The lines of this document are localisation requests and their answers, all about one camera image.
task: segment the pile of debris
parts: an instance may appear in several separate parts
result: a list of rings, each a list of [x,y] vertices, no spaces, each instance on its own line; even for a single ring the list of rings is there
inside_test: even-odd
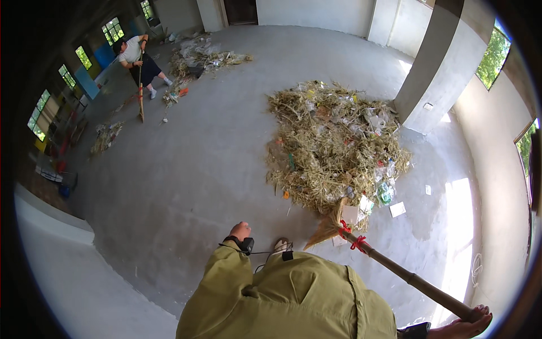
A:
[[[124,125],[124,121],[119,121],[113,125],[98,125],[96,126],[96,132],[98,137],[91,147],[91,155],[103,153],[105,150],[111,147],[113,141],[119,135],[120,130]]]
[[[284,198],[323,215],[348,196],[358,216],[347,223],[364,232],[371,200],[391,203],[411,153],[399,147],[399,123],[389,106],[333,85],[308,81],[268,97],[279,130],[268,145],[267,181]]]
[[[193,39],[183,41],[180,49],[173,49],[170,73],[175,76],[171,89],[164,93],[167,107],[173,106],[182,96],[181,91],[192,80],[199,79],[203,74],[217,71],[223,67],[238,65],[252,61],[250,54],[234,54],[220,52],[220,44],[212,45],[210,33],[199,34]]]

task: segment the hand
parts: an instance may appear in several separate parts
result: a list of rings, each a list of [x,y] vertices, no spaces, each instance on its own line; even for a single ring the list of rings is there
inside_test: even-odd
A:
[[[493,319],[493,314],[489,313],[489,307],[484,305],[478,305],[474,310],[482,314],[478,321],[471,324],[456,319],[446,326],[430,329],[427,339],[467,339],[484,332]]]
[[[248,223],[241,221],[231,229],[230,235],[236,236],[239,241],[242,242],[250,235],[250,227],[248,227]]]

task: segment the door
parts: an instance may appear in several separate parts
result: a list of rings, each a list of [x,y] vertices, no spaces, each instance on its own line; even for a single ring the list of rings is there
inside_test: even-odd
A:
[[[230,25],[258,24],[256,0],[224,0]]]

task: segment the shoe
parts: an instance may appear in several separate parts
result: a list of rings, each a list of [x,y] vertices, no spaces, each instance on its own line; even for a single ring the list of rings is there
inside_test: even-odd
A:
[[[273,254],[282,253],[287,249],[288,249],[288,239],[287,238],[280,238],[275,243],[275,248],[274,248]]]

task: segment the white t-shirt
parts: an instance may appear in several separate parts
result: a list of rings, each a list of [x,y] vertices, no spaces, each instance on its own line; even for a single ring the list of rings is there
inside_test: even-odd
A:
[[[135,37],[126,41],[126,44],[128,47],[126,47],[124,52],[120,53],[118,56],[119,62],[123,60],[126,60],[126,62],[129,63],[138,61],[141,53],[141,47],[139,46],[139,35],[136,35]]]

